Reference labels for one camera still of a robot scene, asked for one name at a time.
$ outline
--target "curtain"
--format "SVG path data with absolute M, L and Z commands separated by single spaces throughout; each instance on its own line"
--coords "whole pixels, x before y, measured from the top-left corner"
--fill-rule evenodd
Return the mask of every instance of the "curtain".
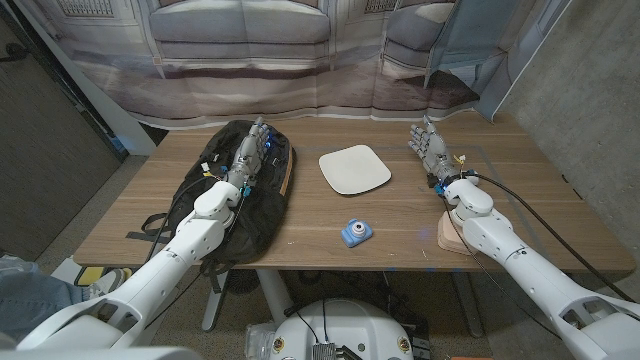
M 107 96 L 139 121 L 169 129 L 257 116 L 445 117 L 469 108 L 491 119 L 550 29 L 541 21 L 552 24 L 566 5 L 20 1 Z

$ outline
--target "black backpack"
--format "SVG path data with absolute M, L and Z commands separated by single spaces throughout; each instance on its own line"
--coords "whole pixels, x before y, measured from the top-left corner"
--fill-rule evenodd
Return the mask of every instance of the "black backpack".
M 242 139 L 249 133 L 252 125 L 253 121 L 231 121 L 209 140 L 204 151 L 178 187 L 173 197 L 175 205 L 169 214 L 168 226 L 162 231 L 171 230 L 171 238 L 173 238 L 180 221 L 193 211 L 193 203 L 198 196 L 209 190 L 218 181 L 215 177 L 208 177 L 193 185 L 177 198 L 183 189 L 198 179 L 202 179 L 204 171 L 201 164 L 206 162 L 211 174 L 224 177 L 226 169 L 231 168 L 236 150 Z M 203 258 L 204 269 L 201 270 L 208 274 L 212 281 L 216 278 L 212 276 L 213 274 L 223 273 L 235 264 L 248 263 L 258 259 L 271 244 L 284 216 L 292 184 L 295 151 L 284 135 L 272 126 L 269 126 L 269 129 L 270 147 L 267 149 L 262 167 L 258 171 L 255 186 L 251 188 L 250 194 L 241 200 L 241 208 L 238 205 L 231 209 L 236 213 L 237 218 L 235 224 L 226 229 L 225 238 L 220 246 Z M 147 236 L 155 235 L 158 231 L 157 229 L 147 229 L 147 225 L 164 218 L 164 216 L 166 214 L 156 214 L 147 219 L 142 227 Z M 161 242 L 167 243 L 168 241 L 169 239 L 164 238 Z

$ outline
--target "person's leg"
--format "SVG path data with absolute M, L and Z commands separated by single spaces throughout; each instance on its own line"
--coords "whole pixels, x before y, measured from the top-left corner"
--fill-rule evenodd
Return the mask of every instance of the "person's leg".
M 124 278 L 116 269 L 82 288 L 40 273 L 0 271 L 0 332 L 20 341 L 49 316 L 115 290 Z

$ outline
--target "robotic arm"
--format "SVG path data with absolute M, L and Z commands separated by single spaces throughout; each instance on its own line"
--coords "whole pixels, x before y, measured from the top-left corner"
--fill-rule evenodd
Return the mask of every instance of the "robotic arm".
M 135 346 L 187 270 L 224 239 L 225 229 L 237 215 L 231 208 L 238 205 L 244 196 L 241 189 L 260 170 L 268 134 L 267 126 L 258 119 L 236 151 L 224 181 L 196 199 L 194 210 L 180 222 L 171 242 L 121 287 L 57 312 L 20 342 L 17 350 Z
M 456 206 L 464 241 L 497 261 L 544 312 L 577 359 L 632 359 L 640 354 L 640 305 L 587 290 L 531 249 L 493 208 L 478 179 L 455 170 L 434 124 L 412 126 L 409 146 L 437 178 L 436 191 Z

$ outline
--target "white plate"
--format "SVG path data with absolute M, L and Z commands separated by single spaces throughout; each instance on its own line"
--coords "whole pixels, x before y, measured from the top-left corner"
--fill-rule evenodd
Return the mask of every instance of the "white plate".
M 342 195 L 363 193 L 391 179 L 391 171 L 366 145 L 322 155 L 319 163 L 329 185 Z

